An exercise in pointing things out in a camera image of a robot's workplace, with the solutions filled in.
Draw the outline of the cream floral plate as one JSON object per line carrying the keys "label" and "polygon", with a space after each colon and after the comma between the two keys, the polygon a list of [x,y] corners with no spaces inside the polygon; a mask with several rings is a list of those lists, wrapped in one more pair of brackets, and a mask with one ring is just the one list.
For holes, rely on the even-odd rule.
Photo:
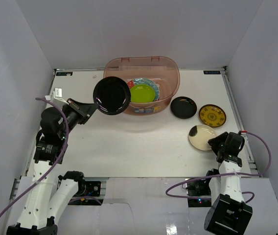
{"label": "cream floral plate", "polygon": [[198,150],[211,151],[211,146],[208,144],[210,139],[217,137],[213,128],[207,125],[195,125],[188,134],[189,142]]}

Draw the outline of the yellow patterned plate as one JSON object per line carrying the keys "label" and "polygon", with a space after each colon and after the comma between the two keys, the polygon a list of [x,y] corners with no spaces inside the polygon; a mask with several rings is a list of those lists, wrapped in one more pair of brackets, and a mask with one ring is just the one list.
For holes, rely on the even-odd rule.
{"label": "yellow patterned plate", "polygon": [[217,105],[206,104],[202,106],[198,113],[201,123],[212,128],[223,126],[227,121],[225,111]]}

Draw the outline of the lime green plate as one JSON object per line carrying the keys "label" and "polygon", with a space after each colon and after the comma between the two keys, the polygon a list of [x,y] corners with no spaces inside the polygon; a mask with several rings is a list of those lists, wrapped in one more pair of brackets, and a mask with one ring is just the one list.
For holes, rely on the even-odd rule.
{"label": "lime green plate", "polygon": [[130,93],[133,103],[153,102],[155,98],[154,89],[146,84],[135,85],[130,89]]}

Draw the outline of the red and teal floral plate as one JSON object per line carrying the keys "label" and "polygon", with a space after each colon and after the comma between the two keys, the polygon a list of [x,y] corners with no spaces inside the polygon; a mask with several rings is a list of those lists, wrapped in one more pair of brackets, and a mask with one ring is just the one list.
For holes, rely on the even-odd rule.
{"label": "red and teal floral plate", "polygon": [[150,87],[152,87],[155,91],[154,101],[157,101],[159,99],[160,90],[159,90],[158,85],[154,81],[147,79],[147,78],[135,78],[127,83],[129,89],[131,89],[135,85],[141,85],[141,84],[146,84],[146,85],[149,85]]}

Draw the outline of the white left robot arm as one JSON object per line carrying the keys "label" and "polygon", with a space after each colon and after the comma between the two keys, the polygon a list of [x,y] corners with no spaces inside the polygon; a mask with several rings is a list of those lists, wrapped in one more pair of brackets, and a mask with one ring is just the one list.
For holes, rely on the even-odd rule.
{"label": "white left robot arm", "polygon": [[98,105],[73,99],[50,107],[41,113],[34,153],[32,185],[25,193],[27,200],[16,224],[7,228],[8,235],[55,235],[58,221],[74,195],[85,192],[84,174],[68,171],[59,175],[59,166],[68,147],[69,133],[76,125],[85,124]]}

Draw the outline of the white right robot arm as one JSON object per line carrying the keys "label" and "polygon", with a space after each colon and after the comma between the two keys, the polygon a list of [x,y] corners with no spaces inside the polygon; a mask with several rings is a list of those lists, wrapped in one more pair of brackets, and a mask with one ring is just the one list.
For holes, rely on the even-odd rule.
{"label": "white right robot arm", "polygon": [[224,132],[208,144],[216,154],[218,169],[210,171],[212,178],[204,181],[204,191],[211,195],[212,206],[204,229],[214,235],[242,235],[251,220],[253,209],[247,205],[240,185],[244,138],[234,132]]}

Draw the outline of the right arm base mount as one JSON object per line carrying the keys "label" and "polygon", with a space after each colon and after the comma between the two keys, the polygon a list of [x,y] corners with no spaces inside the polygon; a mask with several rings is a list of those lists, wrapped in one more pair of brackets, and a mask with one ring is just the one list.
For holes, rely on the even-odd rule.
{"label": "right arm base mount", "polygon": [[185,183],[182,185],[182,188],[186,191],[188,197],[197,197],[197,199],[187,200],[189,208],[211,207],[209,179]]}

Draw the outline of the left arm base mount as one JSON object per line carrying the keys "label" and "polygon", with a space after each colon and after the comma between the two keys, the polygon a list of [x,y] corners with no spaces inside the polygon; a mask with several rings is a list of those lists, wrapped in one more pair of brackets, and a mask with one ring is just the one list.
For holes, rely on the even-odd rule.
{"label": "left arm base mount", "polygon": [[100,181],[85,181],[81,189],[73,196],[80,197],[78,200],[71,199],[69,205],[75,206],[100,206],[104,199],[101,196],[101,182]]}

